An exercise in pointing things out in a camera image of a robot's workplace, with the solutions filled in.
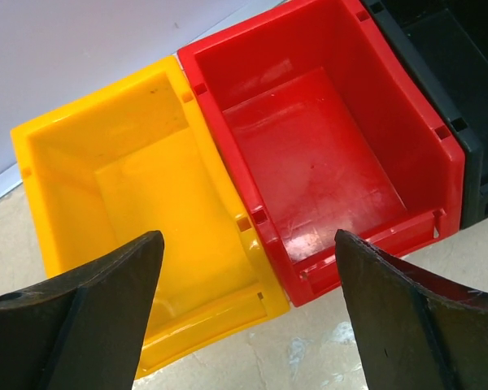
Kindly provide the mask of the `red plastic bin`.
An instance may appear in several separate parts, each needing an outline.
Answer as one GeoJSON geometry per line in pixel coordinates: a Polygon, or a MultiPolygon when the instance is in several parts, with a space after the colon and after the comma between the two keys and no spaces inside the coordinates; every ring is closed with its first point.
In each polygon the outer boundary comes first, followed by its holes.
{"type": "Polygon", "coordinates": [[[295,306],[336,288],[335,233],[405,255],[460,230],[464,152],[359,1],[290,1],[181,65],[295,306]]]}

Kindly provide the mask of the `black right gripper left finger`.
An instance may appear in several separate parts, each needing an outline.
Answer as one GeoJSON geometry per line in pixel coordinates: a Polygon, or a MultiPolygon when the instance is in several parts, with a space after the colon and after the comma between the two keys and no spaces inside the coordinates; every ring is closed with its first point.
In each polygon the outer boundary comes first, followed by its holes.
{"type": "Polygon", "coordinates": [[[130,389],[163,262],[151,231],[0,296],[0,389],[130,389]]]}

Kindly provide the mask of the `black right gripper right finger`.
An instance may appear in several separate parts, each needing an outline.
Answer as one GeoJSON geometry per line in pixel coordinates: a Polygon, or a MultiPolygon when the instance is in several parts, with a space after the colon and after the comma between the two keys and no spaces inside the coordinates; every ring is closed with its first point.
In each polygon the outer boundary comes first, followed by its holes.
{"type": "Polygon", "coordinates": [[[488,292],[338,230],[336,260],[370,389],[488,389],[488,292]]]}

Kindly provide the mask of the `black plastic bin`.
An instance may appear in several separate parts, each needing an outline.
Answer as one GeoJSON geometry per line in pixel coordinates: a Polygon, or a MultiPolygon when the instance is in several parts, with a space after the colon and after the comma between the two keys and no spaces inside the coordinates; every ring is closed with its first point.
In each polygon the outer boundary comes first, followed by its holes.
{"type": "Polygon", "coordinates": [[[462,228],[488,218],[488,1],[366,1],[465,152],[462,228]]]}

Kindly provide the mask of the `yellow plastic bin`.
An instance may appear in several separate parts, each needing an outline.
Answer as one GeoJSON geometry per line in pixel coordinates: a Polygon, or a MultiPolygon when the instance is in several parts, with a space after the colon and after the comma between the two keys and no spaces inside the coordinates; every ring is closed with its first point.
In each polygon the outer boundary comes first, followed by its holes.
{"type": "Polygon", "coordinates": [[[48,276],[163,234],[138,378],[289,310],[175,57],[11,139],[48,276]]]}

